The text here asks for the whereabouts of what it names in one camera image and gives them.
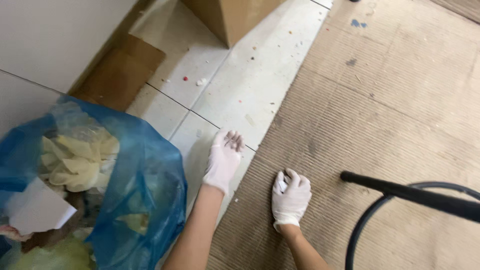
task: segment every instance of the dark stain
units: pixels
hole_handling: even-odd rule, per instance
[[[277,127],[281,127],[282,126],[282,122],[283,122],[283,118],[280,116],[280,115],[277,115],[275,117],[275,119],[273,120],[273,122],[275,123],[275,125]]]
[[[317,145],[312,140],[308,142],[308,152],[310,152],[312,156],[315,156],[315,154],[317,153]]]
[[[345,64],[347,64],[347,66],[355,66],[355,64],[357,63],[357,59],[353,58],[349,61],[347,61]]]

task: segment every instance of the white tile floor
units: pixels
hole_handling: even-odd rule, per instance
[[[147,120],[181,151],[188,210],[213,136],[219,127],[235,129],[248,148],[222,203],[221,219],[327,16],[325,7],[331,0],[287,0],[230,50],[181,2],[165,31],[157,33],[161,41],[155,28],[137,34],[162,49],[167,60],[127,112]],[[196,86],[202,78],[207,83]]]

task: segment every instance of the hand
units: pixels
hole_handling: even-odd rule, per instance
[[[204,183],[217,187],[227,195],[228,184],[240,164],[244,148],[243,137],[238,131],[219,130],[210,148]]]
[[[280,224],[300,227],[299,221],[312,197],[310,181],[291,169],[286,171],[288,176],[278,172],[272,191],[272,213],[275,218],[273,227],[277,232]]]

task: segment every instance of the beige mat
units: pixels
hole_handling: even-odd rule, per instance
[[[311,180],[301,228],[337,270],[380,196],[342,183],[342,170],[480,190],[479,44],[479,25],[427,0],[337,0],[215,233],[208,268],[294,269],[270,212],[284,167]],[[479,254],[480,224],[397,199],[367,224],[355,269],[472,270]]]

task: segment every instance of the floor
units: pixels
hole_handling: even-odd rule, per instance
[[[225,127],[244,135],[247,147],[220,221],[332,3],[288,0],[230,50],[181,2],[168,5],[173,11],[165,29],[146,26],[134,33],[167,58],[127,112],[148,121],[181,151],[188,211],[215,133]],[[162,12],[151,14],[160,19]],[[150,21],[156,24],[155,17]]]
[[[342,170],[480,191],[480,25],[429,0],[337,0],[328,16],[217,227],[210,270],[294,269],[270,209],[285,167],[312,183],[300,226],[332,269],[381,195]],[[479,243],[477,223],[395,199],[365,227],[355,269],[476,269]]]

